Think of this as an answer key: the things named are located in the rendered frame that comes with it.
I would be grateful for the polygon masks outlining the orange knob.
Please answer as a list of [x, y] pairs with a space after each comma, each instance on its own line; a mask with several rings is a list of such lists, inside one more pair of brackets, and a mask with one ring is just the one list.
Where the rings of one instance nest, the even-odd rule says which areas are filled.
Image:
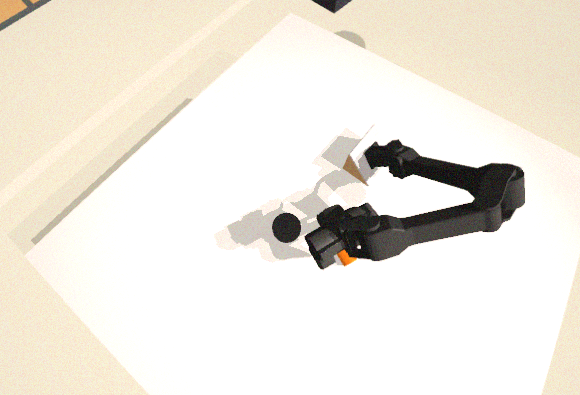
[[348, 254], [345, 252], [345, 250], [338, 253], [337, 255], [338, 255], [338, 257], [339, 257], [339, 259], [342, 262], [344, 267], [350, 265], [351, 263], [353, 263], [357, 260], [355, 258], [349, 258]]

